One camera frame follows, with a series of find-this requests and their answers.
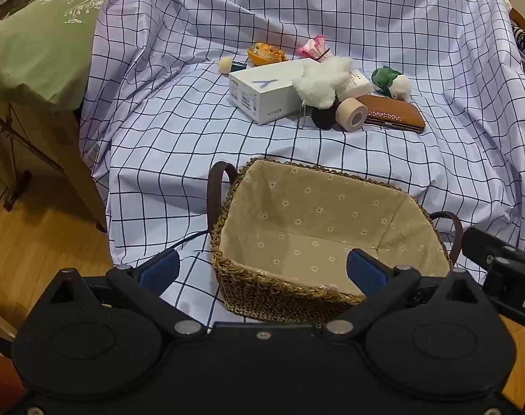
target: white plush toy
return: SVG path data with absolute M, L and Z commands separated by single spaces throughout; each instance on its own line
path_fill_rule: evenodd
M 408 101 L 410 93 L 412 92 L 412 83 L 408 76 L 400 74 L 391 83 L 389 91 L 391 92 L 392 98 Z
M 353 60 L 332 56 L 324 62 L 308 62 L 302 76 L 292 79 L 300 99 L 307 106 L 328 109 L 335 102 L 335 90 L 347 84 L 351 77 Z

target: basket handle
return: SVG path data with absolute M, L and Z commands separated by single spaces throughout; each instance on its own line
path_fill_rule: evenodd
M 462 235 L 464 234 L 464 230 L 462 228 L 462 223 L 460 222 L 460 219 L 455 214 L 449 211 L 433 212 L 429 214 L 429 218 L 432 220 L 451 219 L 454 223 L 454 242 L 452 242 L 449 257 L 450 261 L 452 262 L 452 265 L 455 265 L 460 254 L 460 250 L 462 249 Z
M 224 172 L 228 175 L 231 186 L 237 179 L 237 170 L 233 165 L 223 161 L 217 162 L 211 167 L 206 182 L 206 224 L 209 233 L 212 233 L 222 212 L 222 178 Z

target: tape roll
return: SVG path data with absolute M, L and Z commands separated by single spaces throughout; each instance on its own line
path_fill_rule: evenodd
M 335 111 L 335 121 L 347 132 L 359 129 L 368 117 L 368 108 L 356 98 L 347 98 Z

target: white plaid cloth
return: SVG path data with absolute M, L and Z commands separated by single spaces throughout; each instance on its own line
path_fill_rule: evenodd
M 382 65 L 407 74 L 425 132 L 298 129 L 295 116 L 258 126 L 230 104 L 220 57 L 245 61 L 259 41 L 292 57 L 317 34 L 367 76 Z M 115 263 L 206 229 L 210 166 L 253 156 L 396 185 L 429 212 L 525 247 L 525 76 L 503 0 L 108 0 L 81 138 Z M 451 225 L 438 228 L 448 241 Z M 203 323 L 237 319 L 209 251 L 206 236 L 180 247 L 180 277 L 163 297 Z

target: white electrical outlet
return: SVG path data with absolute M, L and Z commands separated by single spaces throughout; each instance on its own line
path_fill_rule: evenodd
M 374 86 L 358 69 L 351 72 L 349 82 L 340 89 L 337 89 L 339 101 L 347 98 L 358 98 L 359 96 L 372 93 Z

